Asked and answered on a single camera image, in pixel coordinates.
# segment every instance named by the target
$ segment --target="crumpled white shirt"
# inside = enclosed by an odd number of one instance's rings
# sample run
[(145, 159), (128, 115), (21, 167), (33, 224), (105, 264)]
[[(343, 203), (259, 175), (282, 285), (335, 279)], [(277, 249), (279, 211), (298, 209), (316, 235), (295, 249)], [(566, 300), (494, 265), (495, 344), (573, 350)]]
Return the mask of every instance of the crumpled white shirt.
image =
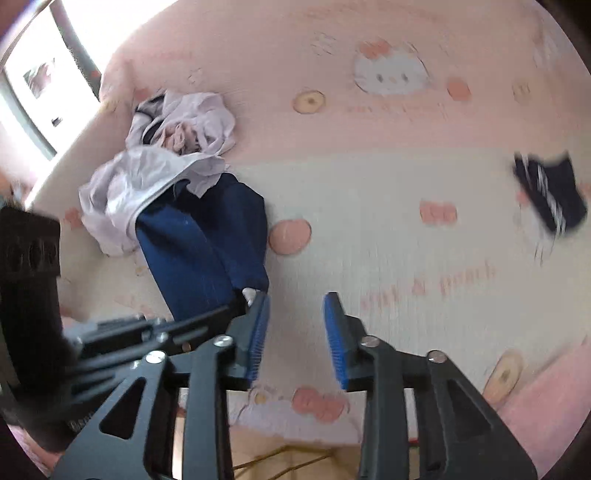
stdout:
[(162, 128), (178, 120), (192, 122), (201, 152), (177, 155), (155, 145), (128, 145), (128, 150), (97, 168), (90, 182), (79, 188), (82, 223), (107, 255), (123, 255), (138, 247), (137, 217), (172, 184), (189, 179), (187, 189), (202, 197), (225, 170), (219, 155), (234, 146), (235, 119), (222, 97), (194, 93), (169, 98)]

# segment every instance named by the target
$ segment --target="cartoon cat face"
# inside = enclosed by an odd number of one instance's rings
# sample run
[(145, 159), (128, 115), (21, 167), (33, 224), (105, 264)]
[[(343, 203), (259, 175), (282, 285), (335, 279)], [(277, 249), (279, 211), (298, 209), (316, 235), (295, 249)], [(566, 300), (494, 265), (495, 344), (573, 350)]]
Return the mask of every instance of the cartoon cat face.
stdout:
[(359, 46), (354, 74), (359, 88), (376, 95), (407, 95), (429, 83), (427, 69), (411, 46), (392, 48), (385, 40)]

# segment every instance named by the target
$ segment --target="navy blue trousers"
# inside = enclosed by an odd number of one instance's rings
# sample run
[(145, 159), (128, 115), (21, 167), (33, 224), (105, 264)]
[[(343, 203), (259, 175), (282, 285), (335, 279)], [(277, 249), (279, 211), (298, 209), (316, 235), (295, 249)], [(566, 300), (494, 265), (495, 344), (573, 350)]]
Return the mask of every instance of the navy blue trousers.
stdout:
[(188, 192), (187, 184), (182, 180), (167, 189), (135, 225), (176, 321), (227, 305), (243, 288), (269, 288), (263, 197), (229, 173), (201, 198)]

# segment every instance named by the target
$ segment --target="white garment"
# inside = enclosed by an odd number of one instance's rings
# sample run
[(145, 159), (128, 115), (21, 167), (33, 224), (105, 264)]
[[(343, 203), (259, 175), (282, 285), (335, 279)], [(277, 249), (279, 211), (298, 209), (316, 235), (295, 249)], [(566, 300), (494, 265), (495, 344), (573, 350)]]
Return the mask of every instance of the white garment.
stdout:
[(154, 139), (166, 127), (191, 125), (200, 152), (177, 155), (156, 145), (142, 145), (148, 115), (136, 114), (125, 140), (127, 151), (119, 153), (92, 175), (79, 189), (82, 223), (107, 255), (123, 255), (138, 247), (135, 221), (142, 210), (164, 190), (181, 179), (189, 179), (187, 190), (201, 198), (225, 170), (221, 153), (234, 146), (236, 123), (217, 93), (180, 95), (166, 91), (163, 119)]
[(182, 129), (184, 137), (193, 133), (189, 143), (199, 144), (201, 153), (222, 154), (234, 146), (232, 131), (236, 120), (218, 93), (181, 95), (166, 90), (164, 100), (147, 100), (138, 105), (137, 110), (125, 139), (127, 148), (142, 145), (146, 129), (160, 121), (160, 127), (151, 138), (152, 145), (166, 147), (173, 133), (177, 132), (178, 136)]
[(201, 197), (224, 172), (221, 157), (176, 155), (165, 148), (135, 147), (99, 167), (79, 189), (82, 223), (107, 255), (123, 255), (138, 246), (135, 221), (144, 207), (180, 179)]

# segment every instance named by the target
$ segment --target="hello kitty bed sheet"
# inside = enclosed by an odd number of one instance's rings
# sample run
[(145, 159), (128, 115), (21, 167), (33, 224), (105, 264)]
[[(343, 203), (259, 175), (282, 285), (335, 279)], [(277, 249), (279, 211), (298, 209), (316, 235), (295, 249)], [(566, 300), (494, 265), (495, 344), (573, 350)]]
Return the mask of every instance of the hello kitty bed sheet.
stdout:
[(334, 379), (327, 291), (397, 348), (447, 351), (478, 388), (506, 348), (527, 379), (587, 332), (589, 230), (540, 265), (510, 170), (514, 150), (569, 148), (591, 184), (578, 140), (591, 77), (534, 1), (178, 0), (115, 53), (101, 110), (30, 197), (62, 221), (60, 303), (80, 321), (170, 315), (141, 252), (103, 256), (77, 199), (124, 148), (133, 105), (162, 87), (222, 93), (237, 118), (226, 161), (270, 224), (312, 228), (300, 254), (268, 254), (261, 377), (231, 395), (232, 423), (359, 441), (363, 397)]

